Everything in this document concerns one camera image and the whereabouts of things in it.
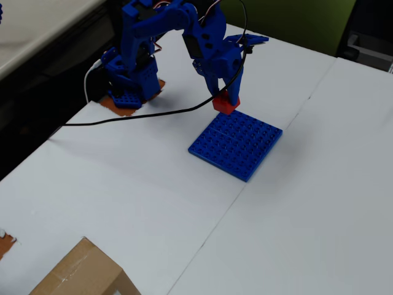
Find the brown cardboard box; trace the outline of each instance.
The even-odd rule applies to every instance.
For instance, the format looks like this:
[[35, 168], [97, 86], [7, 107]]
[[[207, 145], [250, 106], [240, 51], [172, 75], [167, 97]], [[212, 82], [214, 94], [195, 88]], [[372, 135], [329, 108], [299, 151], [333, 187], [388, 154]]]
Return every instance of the brown cardboard box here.
[[124, 270], [83, 238], [30, 295], [141, 295]]

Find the desk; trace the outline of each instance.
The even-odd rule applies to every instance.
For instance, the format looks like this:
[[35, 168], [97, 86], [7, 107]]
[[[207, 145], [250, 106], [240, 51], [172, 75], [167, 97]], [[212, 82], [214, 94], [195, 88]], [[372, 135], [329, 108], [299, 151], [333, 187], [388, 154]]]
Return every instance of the desk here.
[[2, 0], [0, 80], [104, 0]]
[[170, 295], [392, 294], [392, 93], [337, 60]]
[[[166, 85], [137, 114], [187, 108], [210, 96], [181, 32], [159, 43]], [[272, 39], [247, 58], [240, 110], [286, 128], [334, 61]], [[143, 295], [167, 294], [246, 186], [187, 152], [216, 115], [209, 105], [58, 131], [0, 183], [1, 227], [20, 242], [0, 263], [0, 289], [30, 292], [87, 236]], [[71, 122], [114, 116], [91, 102]]]

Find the black cable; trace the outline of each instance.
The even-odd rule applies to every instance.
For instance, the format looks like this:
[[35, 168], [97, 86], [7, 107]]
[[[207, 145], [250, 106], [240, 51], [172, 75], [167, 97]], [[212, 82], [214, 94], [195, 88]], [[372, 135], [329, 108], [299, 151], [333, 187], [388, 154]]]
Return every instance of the black cable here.
[[180, 109], [178, 111], [170, 111], [170, 112], [158, 112], [156, 114], [147, 114], [147, 115], [140, 115], [140, 116], [131, 116], [131, 117], [121, 117], [121, 118], [113, 118], [113, 119], [108, 119], [108, 120], [103, 120], [103, 121], [98, 121], [98, 122], [93, 122], [93, 123], [79, 123], [79, 124], [64, 124], [64, 127], [76, 127], [76, 126], [94, 126], [94, 125], [99, 125], [99, 124], [104, 124], [104, 123], [109, 123], [109, 122], [116, 122], [116, 121], [126, 121], [126, 120], [134, 120], [134, 119], [143, 119], [143, 118], [153, 118], [153, 117], [161, 117], [161, 116], [168, 116], [168, 115], [175, 115], [175, 114], [182, 114], [184, 112], [192, 112], [195, 111], [201, 107], [203, 107], [204, 105], [208, 104], [210, 101], [212, 101], [213, 99], [215, 99], [217, 96], [223, 94], [225, 91], [227, 91], [227, 89], [234, 83], [234, 81], [238, 78], [238, 76], [240, 75], [244, 63], [246, 62], [246, 57], [247, 57], [247, 38], [246, 38], [246, 30], [247, 30], [247, 25], [248, 25], [248, 16], [247, 16], [247, 10], [246, 10], [246, 5], [244, 4], [243, 0], [238, 0], [241, 5], [243, 6], [243, 10], [244, 10], [244, 16], [246, 19], [246, 24], [244, 26], [244, 33], [243, 33], [243, 58], [241, 60], [240, 63], [240, 67], [239, 70], [236, 72], [236, 74], [233, 76], [233, 78], [231, 79], [231, 81], [223, 88], [221, 89], [217, 94], [213, 95], [212, 97], [210, 97], [208, 100], [205, 100], [204, 102], [198, 104], [197, 106], [194, 106], [192, 108], [188, 108], [188, 109]]
[[45, 77], [45, 78], [48, 78], [48, 79], [53, 78], [51, 75], [48, 75], [48, 74], [43, 73], [43, 72], [39, 73], [38, 75], [40, 75], [40, 76], [42, 76], [42, 77]]

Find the blue robotic arm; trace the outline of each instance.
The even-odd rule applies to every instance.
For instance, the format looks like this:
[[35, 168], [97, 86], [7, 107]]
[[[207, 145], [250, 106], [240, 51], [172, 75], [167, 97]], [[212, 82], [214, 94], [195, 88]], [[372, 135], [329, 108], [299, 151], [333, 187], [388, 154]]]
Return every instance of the blue robotic arm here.
[[[224, 39], [226, 27], [225, 16], [213, 0], [174, 0], [157, 8], [152, 0], [132, 0], [123, 8], [121, 55], [112, 49], [101, 59], [111, 84], [125, 90], [121, 95], [111, 93], [115, 104], [137, 108], [141, 100], [149, 100], [160, 91], [154, 42], [171, 30], [184, 30], [193, 66], [205, 78], [211, 94], [216, 95], [218, 79], [227, 84], [239, 70], [241, 52], [268, 41], [253, 35], [246, 35], [247, 44], [243, 44], [242, 35]], [[229, 114], [239, 105], [242, 74], [243, 70], [224, 96], [213, 101], [218, 111]]]

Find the red block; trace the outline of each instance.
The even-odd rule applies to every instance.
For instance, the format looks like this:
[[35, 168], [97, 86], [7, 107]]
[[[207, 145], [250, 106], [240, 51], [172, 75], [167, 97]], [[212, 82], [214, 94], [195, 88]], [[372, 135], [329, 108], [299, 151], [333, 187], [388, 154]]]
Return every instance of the red block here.
[[225, 91], [223, 94], [213, 99], [214, 109], [226, 115], [230, 115], [239, 105], [240, 98], [238, 98], [238, 103], [236, 104], [236, 106], [232, 106], [230, 104], [228, 91]]

